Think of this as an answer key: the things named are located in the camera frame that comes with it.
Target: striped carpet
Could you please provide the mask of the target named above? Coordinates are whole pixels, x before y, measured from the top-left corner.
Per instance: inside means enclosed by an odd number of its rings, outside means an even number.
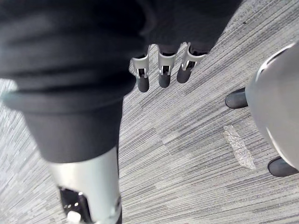
[[[186,84],[158,86],[157,47],[150,89],[124,102],[120,186],[124,224],[299,224],[299,175],[275,178],[276,157],[248,108],[225,95],[244,87],[261,63],[299,40],[299,0],[244,1]],[[14,84],[0,80],[0,92]],[[224,138],[233,125],[254,158],[242,167]],[[21,115],[0,103],[0,224],[66,223],[47,166]]]

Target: bubble wrap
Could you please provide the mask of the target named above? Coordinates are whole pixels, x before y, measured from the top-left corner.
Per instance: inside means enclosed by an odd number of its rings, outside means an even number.
[[[232,125],[224,126],[224,138],[233,148],[234,155],[242,167],[255,169],[250,151]]]

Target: metal joint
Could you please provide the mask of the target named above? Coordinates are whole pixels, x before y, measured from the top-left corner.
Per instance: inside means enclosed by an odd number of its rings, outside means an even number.
[[[171,56],[165,56],[160,52],[160,49],[159,49],[158,64],[159,64],[160,74],[163,75],[163,67],[168,66],[167,75],[170,75],[171,70],[173,69],[175,60],[176,60],[176,54],[171,55]]]
[[[187,49],[185,50],[185,53],[183,56],[183,61],[182,61],[181,66],[182,66],[182,70],[184,70],[184,71],[187,68],[190,68],[191,70],[193,68],[195,68],[201,62],[201,60],[207,55],[207,54],[200,55],[200,56],[192,55],[189,51],[190,45],[191,45],[191,43],[189,42],[187,45]]]
[[[147,51],[147,54],[143,58],[132,58],[132,64],[134,67],[134,75],[137,78],[140,78],[141,76],[144,76],[144,78],[147,78],[149,76],[149,51]]]

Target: black sleeve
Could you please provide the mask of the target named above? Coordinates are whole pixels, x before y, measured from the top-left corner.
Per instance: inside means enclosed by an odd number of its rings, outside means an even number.
[[[149,43],[210,50],[240,2],[1,1],[0,77],[18,86],[3,99],[23,112],[44,159],[99,156],[118,145],[130,59]]]

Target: silver metal part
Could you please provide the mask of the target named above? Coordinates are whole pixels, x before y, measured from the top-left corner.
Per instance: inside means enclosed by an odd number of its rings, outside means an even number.
[[[161,54],[160,49],[159,49],[159,55],[158,55],[158,64],[159,64],[159,72],[161,75],[163,75],[162,71],[163,71],[163,67],[164,66],[168,66],[168,74],[170,76],[171,74],[171,70],[173,69],[174,66],[174,62],[176,60],[176,54],[172,55],[172,56],[164,56]]]
[[[184,71],[187,69],[189,62],[195,62],[195,65],[192,67],[192,69],[193,69],[207,55],[207,54],[200,55],[200,56],[192,55],[189,51],[190,45],[191,45],[191,43],[189,42],[187,45],[187,48],[185,50],[184,56],[183,56],[182,70],[184,70]]]
[[[58,186],[77,191],[87,198],[94,222],[115,224],[121,214],[117,164],[114,147],[87,161],[49,163],[49,167]]]
[[[147,78],[149,76],[149,64],[150,64],[150,58],[149,58],[149,51],[147,51],[147,54],[143,58],[132,58],[132,64],[134,67],[134,75],[137,78],[140,78],[140,70],[143,70],[144,77]]]

